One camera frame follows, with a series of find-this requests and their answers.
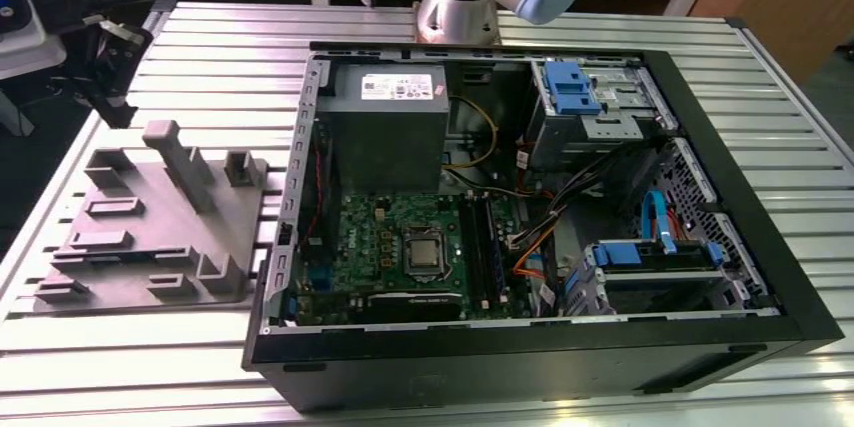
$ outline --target yellow wire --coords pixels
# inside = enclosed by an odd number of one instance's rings
[[[482,110],[482,108],[477,104],[474,104],[470,100],[468,100],[465,97],[450,95],[448,96],[448,99],[461,100],[464,104],[466,104],[472,109],[474,109],[480,114],[480,116],[482,117],[482,119],[485,120],[485,122],[489,124],[489,129],[492,130],[492,144],[489,145],[489,150],[486,150],[485,154],[482,154],[478,158],[476,158],[470,162],[465,162],[464,164],[444,164],[441,166],[442,169],[465,169],[468,167],[473,167],[480,162],[482,162],[489,157],[489,155],[492,155],[492,153],[494,152],[494,148],[497,147],[497,125],[494,125],[494,122],[492,121],[492,118],[485,113],[485,110]]]

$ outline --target cpu socket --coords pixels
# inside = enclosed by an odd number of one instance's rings
[[[444,235],[430,227],[409,227],[402,231],[402,272],[418,282],[444,277]]]

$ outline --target ram slot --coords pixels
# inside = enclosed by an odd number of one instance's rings
[[[501,244],[497,240],[497,228],[494,226],[494,219],[492,218],[492,202],[488,199],[482,199],[481,209],[478,209],[481,216],[481,231],[488,234],[488,268],[486,271],[490,273],[490,279],[486,283],[488,286],[488,297],[490,300],[497,301],[500,303],[506,302],[506,296],[504,293],[504,255],[501,252]]]
[[[488,309],[489,300],[485,295],[484,279],[484,250],[477,235],[477,214],[473,199],[461,198],[457,203],[458,226],[462,239],[462,254],[465,258],[465,282],[472,308]]]

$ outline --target white workbench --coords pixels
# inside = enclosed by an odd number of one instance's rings
[[[30,314],[45,249],[59,245],[95,147],[143,151],[141,127],[174,119],[206,159],[249,148],[274,167],[257,242],[269,243],[309,39],[412,41],[408,10],[181,3],[149,17],[158,34],[133,84],[131,129],[89,117],[0,266],[0,421],[22,425],[254,425],[302,418],[240,369],[246,309],[137,315]],[[572,15],[546,27],[500,19],[505,44],[664,49],[848,335],[685,395],[338,413],[369,425],[708,426],[854,423],[854,172],[851,151],[751,35],[715,19]]]

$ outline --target blue plastic latch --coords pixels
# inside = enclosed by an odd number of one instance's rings
[[[604,246],[612,265],[640,265],[640,254],[635,244],[627,242],[600,245]]]
[[[572,287],[574,287],[574,284],[577,284],[577,269],[572,271],[572,275],[569,276],[569,278],[565,280],[565,283],[562,284],[564,297],[569,295],[569,292],[572,291]]]
[[[652,219],[649,209],[655,211],[655,232],[652,232]],[[669,220],[667,219],[667,201],[660,190],[649,190],[643,197],[643,207],[640,209],[640,236],[644,239],[661,240],[664,254],[676,253],[676,244],[672,242],[669,234]]]
[[[592,258],[596,261],[596,267],[608,265],[608,254],[605,250],[597,245],[592,248]]]
[[[545,82],[560,115],[598,115],[601,104],[589,90],[589,78],[574,62],[545,62]]]
[[[716,242],[708,242],[705,244],[705,249],[708,249],[708,256],[711,257],[711,263],[715,267],[723,264],[723,249],[720,249],[720,244]]]

